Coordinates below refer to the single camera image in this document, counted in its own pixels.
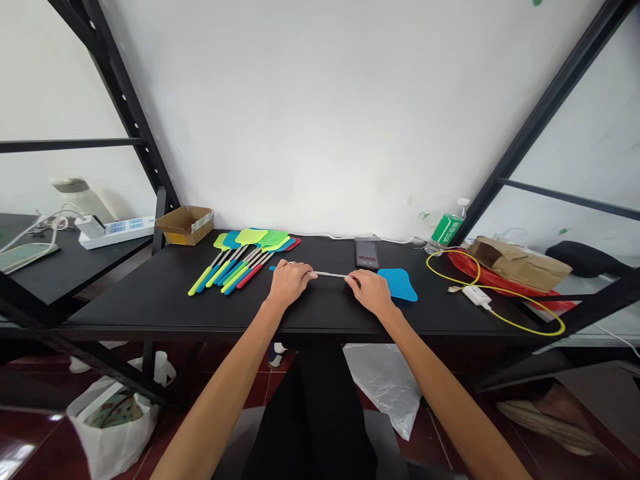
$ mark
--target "plastic water bottle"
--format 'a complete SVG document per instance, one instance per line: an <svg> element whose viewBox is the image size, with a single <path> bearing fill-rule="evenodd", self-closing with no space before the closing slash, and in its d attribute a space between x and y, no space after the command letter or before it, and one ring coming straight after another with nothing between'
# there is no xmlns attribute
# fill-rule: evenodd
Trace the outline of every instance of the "plastic water bottle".
<svg viewBox="0 0 640 480"><path fill-rule="evenodd" d="M467 216L468 204L469 199L460 197L456 200L455 206L440 219L440 223L425 246L425 252L435 253L447 248Z"/></svg>

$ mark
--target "cardboard box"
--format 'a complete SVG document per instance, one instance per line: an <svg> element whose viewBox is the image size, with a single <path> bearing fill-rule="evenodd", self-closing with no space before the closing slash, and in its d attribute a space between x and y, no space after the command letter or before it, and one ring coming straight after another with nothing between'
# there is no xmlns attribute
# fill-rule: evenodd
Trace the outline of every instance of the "cardboard box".
<svg viewBox="0 0 640 480"><path fill-rule="evenodd" d="M204 207L182 206L156 219L168 243L195 245L213 230L213 211Z"/></svg>
<svg viewBox="0 0 640 480"><path fill-rule="evenodd" d="M476 238L468 252L501 277L543 292L552 290L572 270L541 253L487 237Z"/></svg>

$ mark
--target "white power strip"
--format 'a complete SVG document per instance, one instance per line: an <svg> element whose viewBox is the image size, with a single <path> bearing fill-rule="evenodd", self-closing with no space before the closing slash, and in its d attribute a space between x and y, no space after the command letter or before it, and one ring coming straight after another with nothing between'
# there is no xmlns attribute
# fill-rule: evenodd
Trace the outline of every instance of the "white power strip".
<svg viewBox="0 0 640 480"><path fill-rule="evenodd" d="M122 220L119 222L105 223L105 234L96 239L90 239L83 232L80 232L80 245L87 250L98 247L106 247L114 243L133 240L140 237L153 235L155 228L155 217L141 217L131 220Z"/></svg>

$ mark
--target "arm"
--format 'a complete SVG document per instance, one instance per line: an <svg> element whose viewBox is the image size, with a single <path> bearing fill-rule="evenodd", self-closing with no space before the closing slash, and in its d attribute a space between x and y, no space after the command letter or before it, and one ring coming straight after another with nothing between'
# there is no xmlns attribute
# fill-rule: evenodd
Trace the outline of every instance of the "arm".
<svg viewBox="0 0 640 480"><path fill-rule="evenodd" d="M192 406L156 466L151 480L210 480L227 446L260 360L282 315L315 274L310 265L280 260L271 292Z"/></svg>
<svg viewBox="0 0 640 480"><path fill-rule="evenodd" d="M420 339L391 301L387 281L357 270L346 282L374 313L404 355L430 408L478 480L531 480L513 450L436 354Z"/></svg>

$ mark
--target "red plastic bag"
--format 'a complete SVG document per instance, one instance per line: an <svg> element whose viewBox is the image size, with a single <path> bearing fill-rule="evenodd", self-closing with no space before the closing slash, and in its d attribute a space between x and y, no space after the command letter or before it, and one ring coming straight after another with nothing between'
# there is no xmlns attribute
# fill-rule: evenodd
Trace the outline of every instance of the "red plastic bag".
<svg viewBox="0 0 640 480"><path fill-rule="evenodd" d="M466 273L472 279L474 279L475 276L478 274L478 266L468 256L456 255L455 253L453 255L448 255L448 256L451 262L455 265L455 267L458 268L458 270ZM520 293L521 295L526 295L527 297L544 297L544 296L553 297L556 295L560 295L555 290L551 290L545 293L545 292L541 292L539 290L533 289L531 287L528 287L526 285L522 285L521 283L507 280L482 265L480 265L480 279L478 280L478 284L486 285L488 287L504 288L507 290ZM516 296L507 292L501 292L501 291L497 291L497 292L500 293L501 295L504 295L505 297ZM532 306L538 310L543 310L535 303L532 303ZM565 311L565 310L571 310L572 308L574 308L575 303L572 301L548 301L548 302L546 301L545 306L546 308L552 311Z"/></svg>

